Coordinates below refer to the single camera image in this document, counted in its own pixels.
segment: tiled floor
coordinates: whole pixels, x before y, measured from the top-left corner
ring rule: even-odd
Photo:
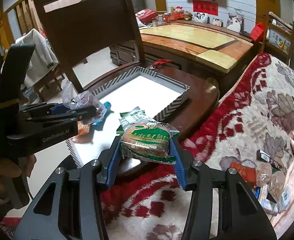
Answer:
[[[117,66],[111,62],[109,48],[102,49],[101,51],[87,57],[88,63],[80,63],[74,67],[82,86],[85,86],[95,78],[102,74],[116,68]],[[61,82],[62,88],[67,82],[67,78],[64,80],[61,77],[58,78]],[[48,103],[62,103],[62,92],[54,84],[49,85],[49,89],[43,88],[42,94]],[[69,155],[65,142],[58,143],[50,148],[47,148],[41,152],[36,153],[37,163],[28,179],[31,194],[35,196],[42,185],[46,182],[50,174],[59,165],[59,163]],[[8,217],[21,217],[27,207],[20,210],[11,210]]]

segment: metal screw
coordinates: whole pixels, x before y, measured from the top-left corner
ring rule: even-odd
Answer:
[[[57,168],[56,170],[55,170],[55,172],[57,173],[57,174],[61,174],[61,173],[63,173],[65,171],[65,168],[64,167],[59,167],[59,168]]]
[[[193,161],[192,164],[199,167],[202,165],[202,162],[201,161]]]
[[[236,174],[237,173],[235,168],[229,168],[228,171],[229,171],[230,174]]]
[[[98,160],[92,160],[91,162],[90,162],[90,165],[91,166],[98,166],[100,164],[100,161],[98,161]]]

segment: towel on chair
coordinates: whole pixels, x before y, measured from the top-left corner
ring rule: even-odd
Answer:
[[[35,29],[16,40],[16,43],[35,44],[29,68],[27,70],[25,85],[31,87],[41,80],[50,70],[58,65],[58,59],[47,44],[46,39]]]

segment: red wall decoration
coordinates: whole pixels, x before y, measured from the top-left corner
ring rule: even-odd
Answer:
[[[194,12],[208,13],[218,16],[218,3],[202,0],[192,0]]]

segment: red gift bag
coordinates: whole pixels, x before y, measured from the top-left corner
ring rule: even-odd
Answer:
[[[144,24],[151,22],[151,20],[157,17],[158,13],[150,9],[144,9],[136,13],[136,17]]]
[[[265,25],[263,23],[257,23],[250,33],[250,37],[253,41],[260,41],[263,38]]]

